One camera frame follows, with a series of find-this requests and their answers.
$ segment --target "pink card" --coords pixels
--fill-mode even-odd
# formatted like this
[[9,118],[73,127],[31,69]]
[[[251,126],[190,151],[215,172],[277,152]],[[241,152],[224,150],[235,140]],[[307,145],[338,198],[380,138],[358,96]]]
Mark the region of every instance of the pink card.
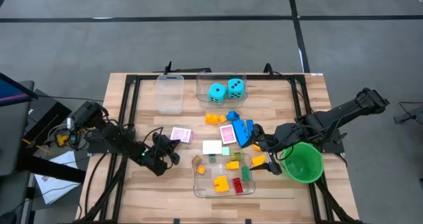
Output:
[[224,145],[237,142],[237,138],[235,137],[235,132],[233,130],[232,125],[221,126],[219,129]]

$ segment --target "white paper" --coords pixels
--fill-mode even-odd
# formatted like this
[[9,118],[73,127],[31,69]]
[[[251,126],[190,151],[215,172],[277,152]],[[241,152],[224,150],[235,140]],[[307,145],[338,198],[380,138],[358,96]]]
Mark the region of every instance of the white paper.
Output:
[[[76,162],[75,162],[75,154],[73,151],[68,151],[58,157],[55,157],[50,160],[51,162],[55,162],[57,164],[64,164],[72,167],[72,168],[78,168]],[[54,201],[61,198],[63,195],[68,193],[70,190],[78,187],[80,183],[77,182],[70,182],[70,181],[64,181],[59,180],[52,177],[42,176],[39,174],[35,174],[35,179],[37,180],[38,186],[40,187],[41,193],[44,194],[43,198],[46,204],[51,204]]]

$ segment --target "red lego brick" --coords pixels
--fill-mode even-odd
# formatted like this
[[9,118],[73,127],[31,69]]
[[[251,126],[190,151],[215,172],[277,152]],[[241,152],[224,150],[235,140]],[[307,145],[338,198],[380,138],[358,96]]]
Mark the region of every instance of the red lego brick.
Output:
[[241,180],[239,178],[232,179],[233,187],[235,188],[235,193],[240,194],[243,192],[243,186],[241,185]]

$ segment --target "plastic tray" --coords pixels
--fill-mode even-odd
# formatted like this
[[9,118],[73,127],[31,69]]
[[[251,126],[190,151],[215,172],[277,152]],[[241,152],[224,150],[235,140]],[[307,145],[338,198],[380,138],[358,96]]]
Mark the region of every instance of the plastic tray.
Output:
[[[226,163],[231,162],[229,156],[216,155],[216,162],[210,163],[208,156],[195,156],[192,160],[192,168],[194,169],[194,194],[199,198],[211,198],[211,197],[222,197],[222,196],[235,196],[235,195],[247,195],[252,194],[256,190],[256,183],[251,176],[251,157],[247,154],[244,154],[244,159],[239,161],[239,169],[237,170],[227,170]],[[206,168],[204,174],[197,173],[198,165],[202,165]],[[246,165],[249,168],[249,181],[243,181],[243,176],[241,174],[241,168]],[[226,179],[229,185],[229,190],[226,192],[216,192],[215,186],[213,185],[213,180],[218,176],[226,175]],[[241,185],[243,186],[243,192],[240,194],[235,193],[235,188],[233,187],[232,179],[240,178]]]
[[[243,98],[229,98],[226,95],[223,102],[210,102],[207,99],[209,89],[212,84],[220,83],[227,88],[227,82],[230,79],[242,79],[244,81],[244,97]],[[199,72],[196,78],[196,96],[202,108],[239,108],[244,104],[248,98],[248,84],[247,75],[245,73],[206,73]]]
[[156,108],[161,114],[180,114],[184,99],[182,75],[159,75],[156,80]]

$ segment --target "green plastic bowl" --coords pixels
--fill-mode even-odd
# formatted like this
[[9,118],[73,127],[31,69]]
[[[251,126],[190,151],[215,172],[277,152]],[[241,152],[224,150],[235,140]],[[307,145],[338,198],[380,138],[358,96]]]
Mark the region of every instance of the green plastic bowl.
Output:
[[323,156],[316,148],[306,142],[299,142],[284,151],[281,164],[290,178],[303,184],[316,181],[323,173]]

